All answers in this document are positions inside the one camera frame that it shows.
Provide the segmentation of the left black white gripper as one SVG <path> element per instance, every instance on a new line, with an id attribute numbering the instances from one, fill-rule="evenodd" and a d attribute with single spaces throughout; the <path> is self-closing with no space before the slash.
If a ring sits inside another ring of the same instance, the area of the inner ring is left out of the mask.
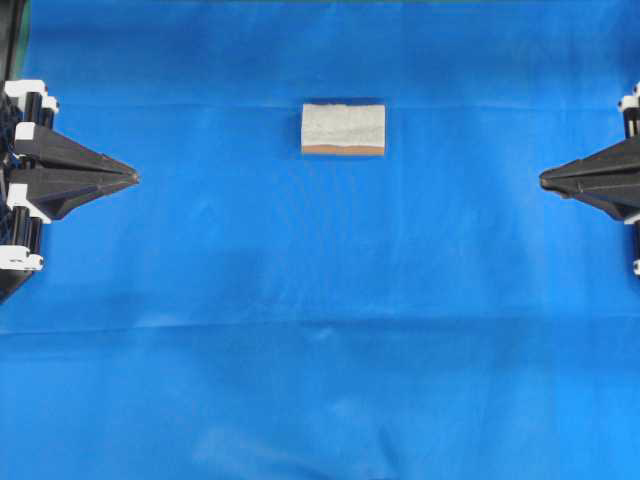
<path id="1" fill-rule="evenodd" d="M 1 83 L 1 268 L 43 268 L 42 226 L 139 183 L 137 171 L 53 130 L 58 100 L 44 81 Z M 32 158 L 47 166 L 29 169 Z"/>

